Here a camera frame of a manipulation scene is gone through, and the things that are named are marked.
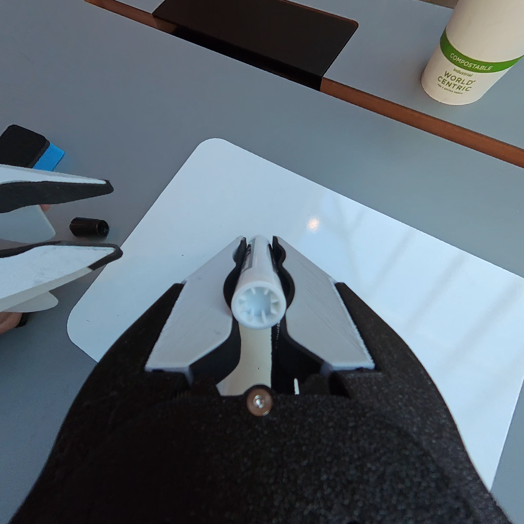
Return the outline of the white whiteboard sheet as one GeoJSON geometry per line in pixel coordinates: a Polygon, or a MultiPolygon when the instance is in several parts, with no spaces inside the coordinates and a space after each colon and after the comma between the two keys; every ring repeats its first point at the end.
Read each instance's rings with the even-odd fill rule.
{"type": "Polygon", "coordinates": [[[173,283],[239,235],[278,234],[411,347],[491,488],[523,382],[523,279],[222,139],[202,142],[76,304],[99,361],[173,283]]]}

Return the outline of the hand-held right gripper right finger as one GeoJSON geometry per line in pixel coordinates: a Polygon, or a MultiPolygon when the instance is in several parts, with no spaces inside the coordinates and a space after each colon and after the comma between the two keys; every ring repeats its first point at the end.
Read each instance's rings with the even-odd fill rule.
{"type": "Polygon", "coordinates": [[[335,280],[283,239],[272,250],[287,309],[272,332],[272,384],[304,383],[310,375],[373,370],[375,364],[335,280]]]}

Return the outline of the black marker cap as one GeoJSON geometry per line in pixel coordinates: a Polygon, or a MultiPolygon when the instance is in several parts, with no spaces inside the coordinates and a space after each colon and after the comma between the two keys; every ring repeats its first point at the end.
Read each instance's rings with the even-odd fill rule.
{"type": "Polygon", "coordinates": [[[74,218],[69,225],[75,237],[107,237],[109,225],[102,219],[74,218]]]}

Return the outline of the blue and black whiteboard eraser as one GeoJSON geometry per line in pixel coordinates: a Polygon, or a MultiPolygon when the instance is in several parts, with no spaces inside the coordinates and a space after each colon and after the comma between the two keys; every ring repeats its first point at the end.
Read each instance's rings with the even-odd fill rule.
{"type": "Polygon", "coordinates": [[[45,136],[12,124],[1,134],[1,164],[53,171],[64,151],[45,136]]]}

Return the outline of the white paper cup green band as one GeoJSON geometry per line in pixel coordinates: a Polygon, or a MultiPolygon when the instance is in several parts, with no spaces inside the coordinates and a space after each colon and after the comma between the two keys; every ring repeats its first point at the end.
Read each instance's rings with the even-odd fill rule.
{"type": "Polygon", "coordinates": [[[458,1],[421,85],[444,104],[469,104],[522,56],[523,1],[458,1]]]}

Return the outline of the white dry-erase marker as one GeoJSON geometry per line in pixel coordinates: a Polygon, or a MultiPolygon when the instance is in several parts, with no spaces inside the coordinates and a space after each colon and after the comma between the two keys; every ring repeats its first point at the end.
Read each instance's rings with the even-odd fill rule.
{"type": "Polygon", "coordinates": [[[265,236],[256,235],[247,246],[232,297],[233,316],[250,329],[267,329],[279,323],[286,307],[271,245],[265,236]]]}

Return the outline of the grey desk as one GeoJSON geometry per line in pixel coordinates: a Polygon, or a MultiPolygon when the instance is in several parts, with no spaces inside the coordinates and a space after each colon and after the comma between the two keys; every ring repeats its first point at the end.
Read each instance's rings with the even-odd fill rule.
{"type": "Polygon", "coordinates": [[[51,209],[121,244],[194,148],[223,138],[523,276],[523,169],[84,1],[1,1],[1,130],[110,195],[51,209]]]}

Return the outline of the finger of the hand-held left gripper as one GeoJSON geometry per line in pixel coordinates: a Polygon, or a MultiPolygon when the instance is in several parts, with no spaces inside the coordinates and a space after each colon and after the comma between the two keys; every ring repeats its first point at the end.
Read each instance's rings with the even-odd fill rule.
{"type": "Polygon", "coordinates": [[[108,180],[1,165],[1,213],[88,199],[113,190],[108,180]]]}
{"type": "Polygon", "coordinates": [[[1,311],[34,312],[54,307],[50,291],[117,260],[114,244],[45,242],[1,250],[1,311]]]}

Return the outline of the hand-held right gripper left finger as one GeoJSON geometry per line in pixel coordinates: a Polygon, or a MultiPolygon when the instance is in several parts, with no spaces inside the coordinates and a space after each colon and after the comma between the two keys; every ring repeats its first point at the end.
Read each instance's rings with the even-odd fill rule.
{"type": "Polygon", "coordinates": [[[191,384],[201,376],[219,383],[238,365],[239,324],[224,285],[236,285],[246,239],[238,237],[184,282],[145,365],[146,371],[182,373],[191,384]]]}

